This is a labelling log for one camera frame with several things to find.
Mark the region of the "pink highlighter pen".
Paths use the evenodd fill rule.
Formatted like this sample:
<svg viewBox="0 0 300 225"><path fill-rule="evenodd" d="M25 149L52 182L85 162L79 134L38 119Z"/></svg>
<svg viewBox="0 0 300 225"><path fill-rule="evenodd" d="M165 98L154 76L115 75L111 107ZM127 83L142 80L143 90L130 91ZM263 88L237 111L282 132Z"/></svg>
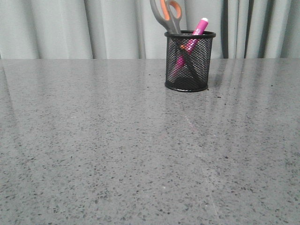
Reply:
<svg viewBox="0 0 300 225"><path fill-rule="evenodd" d="M192 35L202 35L204 33L204 30L206 29L207 25L209 23L209 20L204 17L202 18L197 27L195 28L195 30L193 31ZM185 50L188 54L191 54L191 52L194 50L196 44L198 43L198 39L190 39L187 44L185 45L182 45L180 48L182 50ZM176 65L175 65L175 68L172 70L171 72L171 77L172 78L175 78L177 76L177 73L179 72L179 70L184 67L185 65L185 60L184 60L184 57L183 55L180 56L178 59L177 59L177 62L176 62Z"/></svg>

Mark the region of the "grey orange scissors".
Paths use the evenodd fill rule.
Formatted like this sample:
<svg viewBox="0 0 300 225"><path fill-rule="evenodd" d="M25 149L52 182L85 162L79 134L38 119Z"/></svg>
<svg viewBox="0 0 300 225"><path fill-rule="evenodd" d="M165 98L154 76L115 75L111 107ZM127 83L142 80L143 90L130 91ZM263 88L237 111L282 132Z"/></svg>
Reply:
<svg viewBox="0 0 300 225"><path fill-rule="evenodd" d="M160 12L157 8L157 4L156 4L155 0L150 1L150 6L151 6L152 12L153 12L156 20L162 26L164 26L164 28L169 32L169 34L175 34L175 35L181 34L180 20L182 18L182 10L181 10L179 3L177 3L174 0L161 0L160 6L161 6L162 13L163 13L162 15L160 14ZM181 48L180 48L180 50L184 57L185 65L190 70L190 74L194 78L196 84L203 85L204 82L198 78L196 71L192 66L192 62L189 57L190 54L188 54L185 50L182 50ZM176 78L179 76L179 74L180 74L180 72L177 73L177 76L175 78L172 78L171 72L170 72L169 73L169 81L174 82L176 80Z"/></svg>

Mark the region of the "black mesh pen cup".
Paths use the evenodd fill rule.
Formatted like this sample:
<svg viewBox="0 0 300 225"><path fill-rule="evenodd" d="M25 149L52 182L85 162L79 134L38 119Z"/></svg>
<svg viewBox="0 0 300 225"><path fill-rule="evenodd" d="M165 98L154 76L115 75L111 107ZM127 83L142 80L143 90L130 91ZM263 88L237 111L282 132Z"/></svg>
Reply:
<svg viewBox="0 0 300 225"><path fill-rule="evenodd" d="M208 88L210 57L216 33L205 31L193 35L191 30L169 34L166 49L165 87L181 92L198 92Z"/></svg>

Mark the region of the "grey curtain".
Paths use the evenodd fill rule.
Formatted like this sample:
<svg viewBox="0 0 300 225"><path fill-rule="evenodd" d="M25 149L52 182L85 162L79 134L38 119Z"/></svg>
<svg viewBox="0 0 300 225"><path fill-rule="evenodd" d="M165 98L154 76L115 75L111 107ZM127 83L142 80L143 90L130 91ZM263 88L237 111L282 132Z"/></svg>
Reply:
<svg viewBox="0 0 300 225"><path fill-rule="evenodd" d="M298 58L297 0L181 0L180 27L209 20L212 58ZM165 29L147 0L3 0L2 59L162 59Z"/></svg>

